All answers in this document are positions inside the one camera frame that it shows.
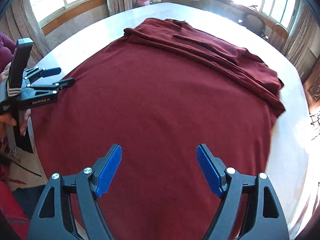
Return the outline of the operator left hand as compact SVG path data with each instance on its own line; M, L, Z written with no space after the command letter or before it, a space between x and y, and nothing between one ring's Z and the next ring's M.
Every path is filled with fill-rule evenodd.
M23 112L22 120L20 121L20 134L22 136L25 136L26 130L27 130L27 122L31 115L31 109L28 109ZM17 126L16 120L12 117L12 115L9 112L6 112L0 116L0 125L1 125L1 131L0 131L0 137L1 139L5 138L7 135L6 126Z

